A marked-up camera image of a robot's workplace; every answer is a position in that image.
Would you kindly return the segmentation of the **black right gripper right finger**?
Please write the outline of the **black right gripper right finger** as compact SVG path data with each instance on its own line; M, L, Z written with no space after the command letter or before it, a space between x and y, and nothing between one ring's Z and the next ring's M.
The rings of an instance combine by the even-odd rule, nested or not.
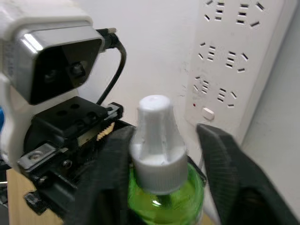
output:
M229 133L197 124L210 192L223 225L298 225L263 170Z

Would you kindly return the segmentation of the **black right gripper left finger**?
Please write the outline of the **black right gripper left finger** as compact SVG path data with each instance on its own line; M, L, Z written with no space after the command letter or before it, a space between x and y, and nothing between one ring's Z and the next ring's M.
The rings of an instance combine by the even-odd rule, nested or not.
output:
M133 126L108 136L89 172L84 175L75 201L65 217L67 225L126 225L128 223L129 144Z

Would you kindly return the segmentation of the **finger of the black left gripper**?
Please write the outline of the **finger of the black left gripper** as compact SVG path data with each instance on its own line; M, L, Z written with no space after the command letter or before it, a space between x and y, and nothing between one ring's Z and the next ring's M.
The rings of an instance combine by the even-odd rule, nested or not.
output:
M201 169L198 167L198 165L193 161L191 157L187 158L187 161L193 166L193 168L197 171L198 176L200 177L202 181L202 186L206 187L207 184L207 177L204 175L204 173L201 171Z

